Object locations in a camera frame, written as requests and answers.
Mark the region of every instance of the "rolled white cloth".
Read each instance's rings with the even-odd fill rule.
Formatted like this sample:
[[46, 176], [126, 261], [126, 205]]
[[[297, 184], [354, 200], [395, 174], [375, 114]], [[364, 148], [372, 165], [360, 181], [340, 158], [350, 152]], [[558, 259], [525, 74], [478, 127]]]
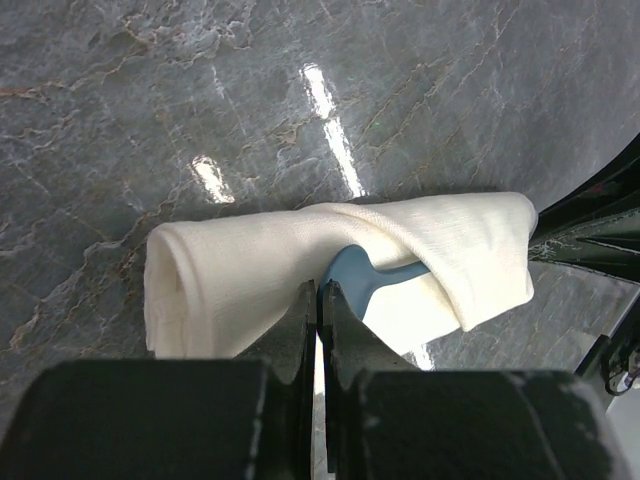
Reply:
[[431, 269], [379, 289], [364, 318], [404, 354], [531, 299], [536, 221], [523, 195], [483, 193], [166, 223], [147, 241], [147, 347], [158, 358], [232, 357], [284, 314], [300, 283], [357, 244], [376, 268], [420, 259]]

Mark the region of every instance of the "gray marble surface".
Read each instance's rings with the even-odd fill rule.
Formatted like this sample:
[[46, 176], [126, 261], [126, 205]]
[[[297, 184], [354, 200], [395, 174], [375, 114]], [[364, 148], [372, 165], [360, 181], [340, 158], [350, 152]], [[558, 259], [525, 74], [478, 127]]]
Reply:
[[[639, 23], [634, 0], [5, 2], [0, 426], [47, 366], [146, 355], [144, 241], [161, 222], [561, 198], [640, 131]], [[529, 305], [416, 361], [571, 369], [635, 293], [532, 272]]]

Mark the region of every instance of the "gray-blue utensil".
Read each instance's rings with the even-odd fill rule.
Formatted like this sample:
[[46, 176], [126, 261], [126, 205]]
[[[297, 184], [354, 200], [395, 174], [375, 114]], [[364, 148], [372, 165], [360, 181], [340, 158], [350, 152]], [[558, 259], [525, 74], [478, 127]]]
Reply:
[[369, 255], [359, 245], [349, 245], [335, 256], [318, 286], [318, 308], [322, 312], [322, 295], [326, 285], [338, 282], [353, 313], [362, 321], [373, 292], [380, 287], [406, 282], [429, 273], [422, 262], [415, 262], [389, 270], [376, 270]]

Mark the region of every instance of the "white towel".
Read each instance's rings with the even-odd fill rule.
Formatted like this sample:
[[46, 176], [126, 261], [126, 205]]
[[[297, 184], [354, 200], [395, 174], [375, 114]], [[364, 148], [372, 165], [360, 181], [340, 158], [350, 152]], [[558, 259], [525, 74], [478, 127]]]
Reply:
[[358, 244], [376, 268], [420, 259], [431, 269], [379, 289], [364, 318], [404, 354], [531, 299], [536, 221], [524, 196], [488, 193], [163, 224], [147, 242], [147, 347], [158, 358], [232, 357], [282, 316], [300, 283]]

